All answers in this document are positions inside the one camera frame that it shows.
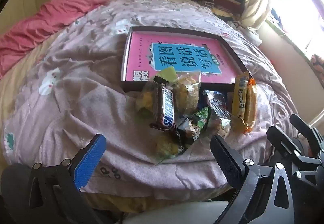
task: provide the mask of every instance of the biscuit packet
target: biscuit packet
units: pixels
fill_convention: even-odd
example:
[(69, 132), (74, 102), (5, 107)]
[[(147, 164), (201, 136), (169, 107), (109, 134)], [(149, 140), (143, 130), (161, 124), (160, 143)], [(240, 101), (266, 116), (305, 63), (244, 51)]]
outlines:
[(254, 79), (250, 79), (247, 85), (246, 105), (244, 113), (244, 122), (246, 126), (246, 133), (252, 131), (255, 125), (257, 115), (257, 85)]
[(240, 119), (244, 118), (247, 82), (249, 76), (250, 76), (249, 72), (246, 71), (235, 78), (232, 114)]
[(237, 122), (235, 123), (236, 125), (233, 128), (233, 130), (237, 133), (244, 133), (247, 128), (244, 122), (244, 114), (246, 108), (246, 93), (249, 77), (250, 74), (248, 71), (246, 71), (235, 78), (232, 115), (234, 117), (237, 117)]

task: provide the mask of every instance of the blue gripper pad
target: blue gripper pad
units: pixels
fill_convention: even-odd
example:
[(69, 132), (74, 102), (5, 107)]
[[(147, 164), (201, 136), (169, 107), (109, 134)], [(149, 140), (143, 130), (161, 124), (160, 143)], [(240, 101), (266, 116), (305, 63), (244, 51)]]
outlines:
[(86, 148), (81, 149), (72, 160), (71, 175), (77, 189), (86, 186), (106, 150), (106, 138), (96, 134)]

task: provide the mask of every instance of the chocolate bar wrapper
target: chocolate bar wrapper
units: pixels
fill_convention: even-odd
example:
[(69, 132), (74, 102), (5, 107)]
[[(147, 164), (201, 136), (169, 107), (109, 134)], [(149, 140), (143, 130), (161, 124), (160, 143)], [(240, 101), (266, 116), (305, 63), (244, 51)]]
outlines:
[(168, 89), (167, 81), (156, 76), (153, 80), (153, 115), (155, 123), (150, 126), (162, 131), (174, 129), (174, 101), (173, 92)]
[(257, 85), (254, 79), (250, 79), (247, 85), (246, 106), (244, 113), (244, 122), (246, 132), (252, 131), (257, 115)]
[(244, 118), (248, 79), (248, 71), (235, 78), (232, 114), (240, 119)]

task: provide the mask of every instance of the pink book cover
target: pink book cover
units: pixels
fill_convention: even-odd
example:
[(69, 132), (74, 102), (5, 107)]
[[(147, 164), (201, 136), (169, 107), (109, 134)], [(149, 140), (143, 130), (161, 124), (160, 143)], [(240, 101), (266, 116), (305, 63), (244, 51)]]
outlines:
[(216, 39), (194, 35), (133, 32), (124, 56), (123, 81), (148, 81), (165, 67), (201, 72), (202, 83), (235, 83), (236, 63)]

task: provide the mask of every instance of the bed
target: bed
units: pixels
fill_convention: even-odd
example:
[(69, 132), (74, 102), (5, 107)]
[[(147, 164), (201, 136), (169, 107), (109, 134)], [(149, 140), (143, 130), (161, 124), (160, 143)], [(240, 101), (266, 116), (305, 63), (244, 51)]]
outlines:
[(183, 155), (155, 165), (156, 132), (136, 115), (137, 93), (124, 93), (120, 82), (131, 26), (210, 32), (235, 50), (258, 86), (255, 128), (226, 138), (244, 158), (262, 163), (270, 156), (269, 126), (297, 135), (288, 119), (296, 108), (269, 60), (209, 9), (189, 0), (109, 0), (34, 48), (0, 81), (1, 168), (6, 162), (59, 164), (101, 133), (106, 152), (82, 188), (94, 208), (142, 212), (228, 189), (210, 152), (211, 133)]

